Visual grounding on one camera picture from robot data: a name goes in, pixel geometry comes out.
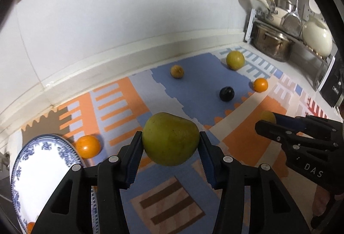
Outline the stainless steel stock pot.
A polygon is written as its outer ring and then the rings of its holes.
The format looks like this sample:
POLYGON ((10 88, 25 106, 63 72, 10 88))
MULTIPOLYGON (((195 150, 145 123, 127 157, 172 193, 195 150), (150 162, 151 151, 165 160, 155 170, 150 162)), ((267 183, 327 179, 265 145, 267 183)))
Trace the stainless steel stock pot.
POLYGON ((290 59, 294 42, 283 33, 257 22, 253 24, 252 33, 252 43, 258 51, 279 62, 290 59))

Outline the white ladle spoon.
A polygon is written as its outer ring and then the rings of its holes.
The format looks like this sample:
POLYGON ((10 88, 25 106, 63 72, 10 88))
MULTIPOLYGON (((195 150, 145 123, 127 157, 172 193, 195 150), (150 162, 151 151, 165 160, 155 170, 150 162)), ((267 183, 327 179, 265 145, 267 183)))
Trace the white ladle spoon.
POLYGON ((315 0, 309 0, 309 7, 310 9, 317 15, 321 14, 321 10, 318 7, 317 3, 315 2, 315 0))

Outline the dark plum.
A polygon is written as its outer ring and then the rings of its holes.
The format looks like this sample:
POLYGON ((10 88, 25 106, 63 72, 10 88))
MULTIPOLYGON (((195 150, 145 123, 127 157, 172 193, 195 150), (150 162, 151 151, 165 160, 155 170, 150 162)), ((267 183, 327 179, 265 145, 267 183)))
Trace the dark plum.
POLYGON ((219 92, 219 97, 224 102, 231 101, 235 96, 234 89, 230 86, 223 87, 219 92))

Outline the small green pear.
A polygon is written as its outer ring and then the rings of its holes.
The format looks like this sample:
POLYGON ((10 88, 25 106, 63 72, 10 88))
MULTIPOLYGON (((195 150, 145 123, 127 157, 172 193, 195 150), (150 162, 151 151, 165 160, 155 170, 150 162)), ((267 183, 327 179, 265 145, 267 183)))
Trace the small green pear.
POLYGON ((273 124, 276 124, 276 116, 273 112, 271 111, 262 111, 260 114, 260 120, 261 121, 267 121, 273 124))

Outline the metal kitchen rack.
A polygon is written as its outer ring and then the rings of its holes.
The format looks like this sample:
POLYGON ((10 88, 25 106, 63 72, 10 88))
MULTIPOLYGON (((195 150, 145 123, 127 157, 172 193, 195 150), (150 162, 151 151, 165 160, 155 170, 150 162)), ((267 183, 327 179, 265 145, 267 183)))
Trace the metal kitchen rack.
POLYGON ((244 41, 253 45, 252 43, 252 28, 255 22, 264 24, 271 29, 277 30, 283 33, 288 39, 292 40, 294 44, 292 45, 292 53, 288 63, 295 64, 299 69, 304 70, 306 73, 306 78, 309 79, 313 89, 315 91, 320 91, 328 78, 333 64, 335 62, 335 56, 329 55, 328 57, 319 56, 313 49, 308 47, 301 38, 295 38, 281 29, 268 24, 263 20, 264 14, 261 11, 252 9, 250 11, 248 22, 246 26, 246 32, 244 36, 244 41))

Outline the white ceramic pot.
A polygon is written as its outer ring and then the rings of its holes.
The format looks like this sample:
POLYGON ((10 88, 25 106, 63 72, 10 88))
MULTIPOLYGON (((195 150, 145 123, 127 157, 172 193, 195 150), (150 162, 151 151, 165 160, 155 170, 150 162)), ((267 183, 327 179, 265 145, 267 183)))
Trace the white ceramic pot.
POLYGON ((332 51, 332 35, 322 20, 310 15, 302 29, 304 43, 319 56, 328 57, 332 51))

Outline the cream handled saucepan lower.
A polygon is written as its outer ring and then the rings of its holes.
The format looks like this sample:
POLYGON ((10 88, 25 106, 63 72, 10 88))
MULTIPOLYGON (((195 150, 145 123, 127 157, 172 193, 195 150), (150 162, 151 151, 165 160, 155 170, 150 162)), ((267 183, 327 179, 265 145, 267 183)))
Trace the cream handled saucepan lower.
POLYGON ((282 18, 287 14, 287 11, 276 6, 274 2, 268 2, 267 0, 256 0, 262 3, 263 7, 268 10, 264 15, 264 20, 279 28, 282 23, 282 18))

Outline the large green pomelo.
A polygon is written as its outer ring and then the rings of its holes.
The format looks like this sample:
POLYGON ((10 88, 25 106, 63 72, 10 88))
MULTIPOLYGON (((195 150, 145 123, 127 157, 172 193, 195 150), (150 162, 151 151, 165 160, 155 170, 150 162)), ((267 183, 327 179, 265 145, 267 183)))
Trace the large green pomelo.
POLYGON ((195 153, 199 129, 193 121, 159 112, 145 123, 142 142, 147 156, 153 162, 173 167, 185 163, 195 153))

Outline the small orange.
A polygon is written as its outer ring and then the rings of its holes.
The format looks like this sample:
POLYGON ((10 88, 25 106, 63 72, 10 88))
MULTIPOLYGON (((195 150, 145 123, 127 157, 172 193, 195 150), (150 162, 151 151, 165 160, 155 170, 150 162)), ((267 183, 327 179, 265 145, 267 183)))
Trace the small orange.
POLYGON ((262 93, 268 89, 268 81, 264 78, 258 78, 253 82, 253 89, 255 92, 262 93))
POLYGON ((75 148, 78 154, 84 159, 95 157, 101 151, 101 143, 93 135, 85 135, 75 142, 75 148))

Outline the large orange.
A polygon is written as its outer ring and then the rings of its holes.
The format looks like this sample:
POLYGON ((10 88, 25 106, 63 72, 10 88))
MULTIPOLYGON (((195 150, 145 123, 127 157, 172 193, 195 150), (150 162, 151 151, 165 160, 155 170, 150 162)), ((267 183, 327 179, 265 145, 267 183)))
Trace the large orange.
POLYGON ((33 227, 34 227, 35 223, 34 222, 30 222, 27 224, 27 234, 31 234, 33 227))

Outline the small brown kiwi fruit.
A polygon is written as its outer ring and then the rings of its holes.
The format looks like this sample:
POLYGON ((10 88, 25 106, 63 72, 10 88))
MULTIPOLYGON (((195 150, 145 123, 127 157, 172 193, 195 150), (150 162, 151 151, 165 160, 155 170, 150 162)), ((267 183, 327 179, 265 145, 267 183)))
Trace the small brown kiwi fruit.
POLYGON ((175 79, 181 79, 184 77, 184 69, 180 65, 174 65, 170 69, 170 74, 175 79))

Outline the black appliance box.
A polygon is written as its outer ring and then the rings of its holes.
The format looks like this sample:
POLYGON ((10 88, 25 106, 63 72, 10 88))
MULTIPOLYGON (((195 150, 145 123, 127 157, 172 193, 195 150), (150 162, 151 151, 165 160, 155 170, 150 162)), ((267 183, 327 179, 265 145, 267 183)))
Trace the black appliance box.
POLYGON ((343 60, 341 57, 335 59, 331 72, 320 93, 331 107, 341 104, 339 102, 343 94, 343 60))

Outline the yellow green round fruit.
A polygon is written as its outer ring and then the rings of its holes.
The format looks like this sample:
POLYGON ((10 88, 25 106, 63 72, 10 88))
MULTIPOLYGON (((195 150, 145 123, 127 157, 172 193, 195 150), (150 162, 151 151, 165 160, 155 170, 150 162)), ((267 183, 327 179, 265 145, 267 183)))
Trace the yellow green round fruit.
POLYGON ((244 55, 240 51, 231 51, 226 56, 226 64, 232 70, 239 70, 245 64, 244 55))

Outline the steel spatula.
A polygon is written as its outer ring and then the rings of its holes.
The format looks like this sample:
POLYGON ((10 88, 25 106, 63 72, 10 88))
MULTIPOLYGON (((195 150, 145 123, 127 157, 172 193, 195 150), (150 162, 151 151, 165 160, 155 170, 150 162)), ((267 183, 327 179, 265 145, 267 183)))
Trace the steel spatula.
POLYGON ((298 14, 298 0, 296 0, 295 9, 282 17, 281 25, 287 34, 293 37, 300 36, 303 24, 298 14))

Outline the blue white porcelain plate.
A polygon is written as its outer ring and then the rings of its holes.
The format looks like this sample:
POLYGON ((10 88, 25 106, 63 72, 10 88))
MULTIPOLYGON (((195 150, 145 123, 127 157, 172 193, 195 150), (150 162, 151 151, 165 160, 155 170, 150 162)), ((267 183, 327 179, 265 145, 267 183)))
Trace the blue white porcelain plate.
POLYGON ((23 233, 74 164, 85 166, 73 145, 57 135, 39 135, 19 152, 11 174, 12 203, 23 233))

